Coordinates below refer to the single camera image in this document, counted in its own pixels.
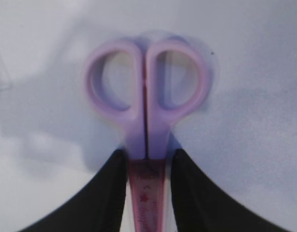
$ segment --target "white background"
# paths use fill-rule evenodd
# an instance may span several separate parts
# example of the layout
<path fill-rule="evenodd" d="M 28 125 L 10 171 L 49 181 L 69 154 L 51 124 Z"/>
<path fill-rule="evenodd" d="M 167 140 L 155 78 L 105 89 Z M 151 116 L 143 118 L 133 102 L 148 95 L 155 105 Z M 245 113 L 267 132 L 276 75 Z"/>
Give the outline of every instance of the white background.
<path fill-rule="evenodd" d="M 296 0 L 0 0 L 0 232 L 57 208 L 118 147 L 80 76 L 92 49 L 143 33 L 213 51 L 210 96 L 174 135 L 228 194 L 297 232 Z"/>

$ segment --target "star logo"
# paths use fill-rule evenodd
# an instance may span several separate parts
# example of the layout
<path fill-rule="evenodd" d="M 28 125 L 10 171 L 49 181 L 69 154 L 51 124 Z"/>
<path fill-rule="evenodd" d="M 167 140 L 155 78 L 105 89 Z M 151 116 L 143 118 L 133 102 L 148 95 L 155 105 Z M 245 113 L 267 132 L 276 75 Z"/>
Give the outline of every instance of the star logo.
<path fill-rule="evenodd" d="M 145 193 L 143 193 L 142 195 L 140 195 L 140 202 L 147 202 L 149 200 L 149 198 L 147 197 L 147 195 Z"/>

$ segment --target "plastic handle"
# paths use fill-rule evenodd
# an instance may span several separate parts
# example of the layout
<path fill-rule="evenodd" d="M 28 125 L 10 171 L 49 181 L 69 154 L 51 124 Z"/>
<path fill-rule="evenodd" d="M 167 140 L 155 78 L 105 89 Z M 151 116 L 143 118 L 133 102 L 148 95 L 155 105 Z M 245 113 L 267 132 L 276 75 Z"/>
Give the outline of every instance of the plastic handle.
<path fill-rule="evenodd" d="M 158 102 L 157 58 L 167 51 L 185 54 L 195 64 L 198 83 L 195 93 L 182 106 L 165 109 Z M 171 127 L 205 100 L 209 89 L 207 66 L 197 51 L 181 41 L 162 41 L 152 45 L 146 55 L 147 106 L 148 106 L 148 156 L 151 159 L 164 159 Z"/>
<path fill-rule="evenodd" d="M 102 59 L 114 52 L 126 52 L 133 61 L 134 96 L 131 106 L 126 110 L 119 110 L 100 98 L 102 87 L 94 88 L 93 79 L 101 78 L 94 75 L 95 68 L 102 64 Z M 114 41 L 97 48 L 88 58 L 85 73 L 85 90 L 96 111 L 111 119 L 122 127 L 125 137 L 125 147 L 130 159 L 141 160 L 145 157 L 144 135 L 144 99 L 143 99 L 143 56 L 140 49 L 129 41 Z"/>

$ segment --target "pink scissors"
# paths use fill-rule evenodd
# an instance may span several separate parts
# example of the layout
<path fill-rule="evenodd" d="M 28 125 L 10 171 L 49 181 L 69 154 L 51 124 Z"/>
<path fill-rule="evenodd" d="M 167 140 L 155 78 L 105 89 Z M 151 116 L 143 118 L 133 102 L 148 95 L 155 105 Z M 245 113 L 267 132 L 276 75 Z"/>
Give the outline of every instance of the pink scissors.
<path fill-rule="evenodd" d="M 157 61 L 159 55 L 175 51 L 190 58 L 196 68 L 196 91 L 183 105 L 166 109 L 158 101 Z M 127 53 L 133 63 L 133 101 L 126 110 L 116 109 L 101 97 L 102 89 L 94 83 L 96 67 L 108 55 Z M 88 97 L 98 113 L 111 119 L 124 132 L 128 154 L 128 173 L 136 232 L 163 231 L 164 170 L 171 127 L 197 109 L 209 89 L 208 69 L 199 53 L 188 44 L 165 40 L 151 45 L 144 56 L 130 41 L 119 40 L 97 48 L 89 57 L 84 73 Z"/>

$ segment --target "finger hole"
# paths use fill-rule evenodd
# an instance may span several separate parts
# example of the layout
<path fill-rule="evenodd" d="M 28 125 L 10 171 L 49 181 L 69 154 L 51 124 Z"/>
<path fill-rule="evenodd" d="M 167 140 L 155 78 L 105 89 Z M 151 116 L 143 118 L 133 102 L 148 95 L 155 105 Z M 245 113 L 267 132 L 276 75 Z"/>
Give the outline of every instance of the finger hole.
<path fill-rule="evenodd" d="M 132 65 L 126 52 L 113 52 L 98 60 L 91 83 L 95 96 L 116 110 L 128 110 L 133 97 Z"/>
<path fill-rule="evenodd" d="M 182 52 L 162 52 L 157 56 L 158 101 L 164 109 L 176 109 L 195 93 L 198 78 L 194 62 Z"/>

